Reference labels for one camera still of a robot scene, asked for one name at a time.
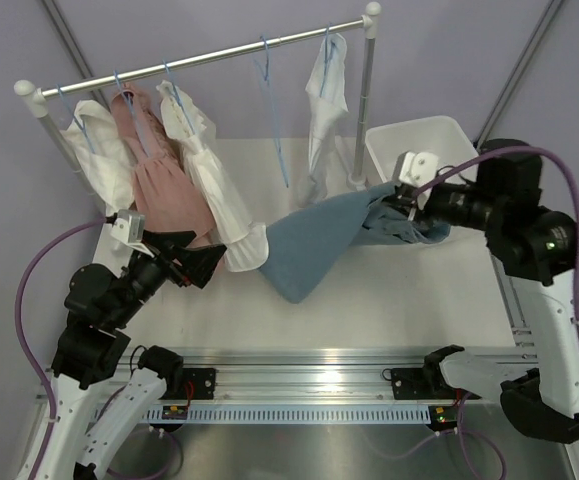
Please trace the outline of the blue wire hanger of skirt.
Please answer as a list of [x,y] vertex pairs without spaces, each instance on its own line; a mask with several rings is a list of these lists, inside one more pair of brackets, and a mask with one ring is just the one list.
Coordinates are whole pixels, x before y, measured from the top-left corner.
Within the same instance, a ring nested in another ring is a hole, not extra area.
[[284,186],[288,188],[289,175],[285,163],[284,152],[282,149],[282,142],[280,139],[279,115],[271,81],[270,47],[264,35],[261,35],[259,40],[263,44],[264,62],[261,63],[258,59],[254,59],[253,62],[258,72],[258,85],[263,97],[263,102],[266,105],[266,109],[269,113],[270,125],[272,129],[272,140],[278,160],[279,169],[282,175],[282,181]]

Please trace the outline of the blue denim skirt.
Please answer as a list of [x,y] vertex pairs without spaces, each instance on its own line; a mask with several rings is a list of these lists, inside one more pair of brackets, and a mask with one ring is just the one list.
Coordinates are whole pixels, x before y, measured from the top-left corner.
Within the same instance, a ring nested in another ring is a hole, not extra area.
[[437,244],[451,227],[410,221],[387,198],[392,182],[336,195],[294,211],[267,228],[269,253],[261,274],[288,302],[306,299],[349,248]]

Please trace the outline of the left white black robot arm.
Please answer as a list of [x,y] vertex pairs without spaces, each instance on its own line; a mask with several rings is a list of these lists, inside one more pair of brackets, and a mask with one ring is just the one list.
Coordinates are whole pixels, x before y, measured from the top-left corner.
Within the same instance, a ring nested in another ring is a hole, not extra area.
[[149,407],[185,389],[183,357],[152,346],[116,399],[95,412],[130,342],[129,321],[165,283],[204,288],[212,278],[226,248],[196,247],[194,239],[192,231],[145,232],[121,275],[92,263],[72,276],[51,367],[36,369],[47,402],[19,478],[103,478]]

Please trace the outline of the white ruffled dress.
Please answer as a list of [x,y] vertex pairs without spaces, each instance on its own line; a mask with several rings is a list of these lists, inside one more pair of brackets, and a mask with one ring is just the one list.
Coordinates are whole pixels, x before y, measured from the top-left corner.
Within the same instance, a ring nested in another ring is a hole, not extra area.
[[226,268],[234,273],[255,270],[268,259],[267,227],[257,222],[218,157],[216,126],[178,86],[179,95],[192,119],[196,134],[188,128],[185,117],[170,90],[170,82],[157,86],[160,113],[168,138],[181,149],[185,173],[201,192],[213,215],[215,226],[210,238],[227,247]]

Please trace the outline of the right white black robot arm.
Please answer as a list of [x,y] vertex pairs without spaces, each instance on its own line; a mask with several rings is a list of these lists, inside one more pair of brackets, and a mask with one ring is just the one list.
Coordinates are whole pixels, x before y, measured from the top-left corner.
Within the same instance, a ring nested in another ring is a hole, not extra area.
[[540,179],[552,153],[515,139],[494,139],[469,161],[476,176],[455,182],[426,152],[402,153],[387,202],[413,222],[480,231],[516,288],[538,364],[514,370],[450,345],[428,354],[425,389],[499,404],[522,435],[560,444],[579,441],[579,208],[541,202]]

